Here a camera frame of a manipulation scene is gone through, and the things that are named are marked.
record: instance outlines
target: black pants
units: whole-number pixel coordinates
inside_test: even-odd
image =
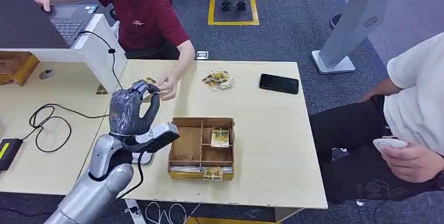
[[[373,140],[391,136],[383,113],[384,96],[345,105],[310,116],[316,152],[327,200],[404,200],[426,191],[438,191],[434,180],[410,183],[396,177]],[[332,162],[332,148],[349,155]]]
[[[177,60],[180,52],[177,47],[166,42],[157,49],[142,49],[135,51],[125,50],[125,56],[128,59],[142,59],[142,60]]]

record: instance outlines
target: laptop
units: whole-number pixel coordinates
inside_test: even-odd
[[[55,5],[0,0],[0,49],[67,49],[91,20],[97,5]]]

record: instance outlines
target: white pole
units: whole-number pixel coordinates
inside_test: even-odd
[[[388,0],[349,0],[327,42],[320,51],[312,52],[321,74],[355,70],[347,54],[381,24],[387,2]]]

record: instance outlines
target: man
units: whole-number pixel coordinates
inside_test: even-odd
[[[360,103],[310,116],[327,200],[404,200],[444,189],[444,33],[387,64],[389,77]],[[394,136],[404,149],[372,141]],[[349,155],[331,161],[332,148]]]
[[[80,0],[35,0],[50,11],[52,2]],[[119,43],[125,51],[158,48],[162,38],[177,47],[180,52],[177,65],[161,76],[157,86],[162,100],[176,95],[178,80],[194,60],[194,48],[171,7],[170,0],[99,0],[103,6],[113,4],[119,18]]]

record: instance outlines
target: robotic hand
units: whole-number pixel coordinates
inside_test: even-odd
[[[140,118],[140,105],[146,91],[152,94],[151,104]],[[160,106],[158,92],[156,86],[139,81],[130,89],[113,93],[109,106],[109,134],[97,139],[88,170],[45,224],[93,223],[131,182],[132,153],[155,153],[179,137],[177,127],[170,122],[151,128]],[[145,143],[135,140],[135,135],[148,131],[151,131],[150,140]]]

